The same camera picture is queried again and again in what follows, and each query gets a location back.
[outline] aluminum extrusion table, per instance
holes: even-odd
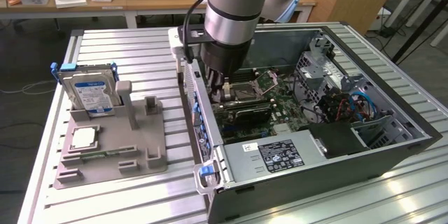
[[[351,27],[339,23],[320,25],[328,25],[444,138],[382,177],[244,216],[232,223],[415,223],[426,220],[448,223],[448,110]],[[195,190],[192,150],[167,30],[76,31],[66,55],[66,62],[79,64],[114,60],[120,80],[132,81],[132,99],[156,95],[162,100],[167,172],[63,190],[52,188],[71,107],[59,85],[19,223],[207,223],[204,198]],[[346,71],[356,72],[346,56],[338,51],[336,55]]]

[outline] gray floor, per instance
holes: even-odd
[[[388,0],[387,7],[395,8],[400,0]],[[434,29],[448,18],[443,12],[432,22],[423,34],[426,38]],[[183,17],[155,16],[148,19],[146,26],[180,25]],[[102,17],[94,22],[90,18],[60,19],[63,30],[70,35],[72,29],[114,29],[126,28],[124,18]],[[28,20],[22,23],[23,33],[18,34],[12,26],[0,27],[0,89],[19,90],[26,84],[40,80],[51,80],[50,64],[62,62],[67,38],[59,38],[54,28],[52,19]],[[387,46],[387,52],[392,56],[406,42],[415,27],[403,27],[406,36],[396,35]],[[383,43],[388,39],[378,37]],[[376,39],[370,39],[376,47],[382,47]],[[439,48],[430,46],[431,40],[422,45],[408,60],[400,65],[410,76],[420,83],[430,93],[448,105],[448,38],[440,43]],[[55,84],[44,84],[34,89],[34,92],[54,89]],[[42,95],[0,94],[0,128],[6,125],[22,122],[38,122],[46,124],[52,93]],[[0,130],[0,144],[18,146],[36,146],[39,144],[42,129],[38,125],[16,126]],[[26,190],[36,149],[16,150],[0,146],[0,190]],[[2,194],[0,216],[2,223],[16,223],[24,194]]]

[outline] hard drive label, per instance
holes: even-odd
[[[271,173],[304,165],[292,140],[259,145],[259,151],[266,167]]]
[[[104,113],[112,110],[112,102],[104,81],[79,82],[75,84],[84,108],[91,113]]]

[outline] gray drive bracket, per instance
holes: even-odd
[[[131,101],[130,81],[116,83],[116,92],[123,105],[114,107],[115,115],[91,118],[86,110],[71,110],[56,189],[167,170],[162,102],[158,97]],[[94,128],[95,136],[76,137],[82,143],[74,144],[75,133],[84,128]]]

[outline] green circuit board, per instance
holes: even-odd
[[[290,91],[290,83],[283,79],[283,75],[276,78],[278,85],[274,86],[272,75],[263,74],[255,82],[235,83],[235,94],[240,101],[256,100],[256,104],[247,106],[235,106],[232,102],[214,104],[214,112],[216,122],[220,128],[222,137],[226,143],[236,143],[262,137],[268,137],[290,132],[296,132],[299,128],[308,125],[314,120],[308,121],[300,110],[292,92]],[[235,115],[239,111],[251,109],[271,109],[270,119],[256,125],[235,125]]]

